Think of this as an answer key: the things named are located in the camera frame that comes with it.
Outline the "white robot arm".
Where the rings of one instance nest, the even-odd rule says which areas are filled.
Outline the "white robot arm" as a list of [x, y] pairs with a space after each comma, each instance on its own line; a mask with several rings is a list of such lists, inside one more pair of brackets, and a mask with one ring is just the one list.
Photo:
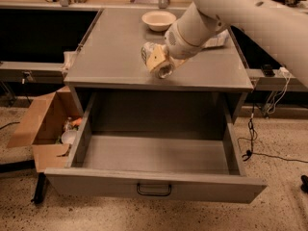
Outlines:
[[145, 43], [141, 57], [149, 71], [166, 78], [229, 26], [242, 29], [308, 86], [308, 15], [271, 0], [192, 0], [165, 42]]

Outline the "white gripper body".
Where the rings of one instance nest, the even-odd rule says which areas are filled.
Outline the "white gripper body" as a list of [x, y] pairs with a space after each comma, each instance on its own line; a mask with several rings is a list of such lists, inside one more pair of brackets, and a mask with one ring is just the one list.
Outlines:
[[169, 55], [184, 60], [195, 56], [205, 42], [200, 26], [190, 22], [174, 22], [165, 33], [165, 44]]

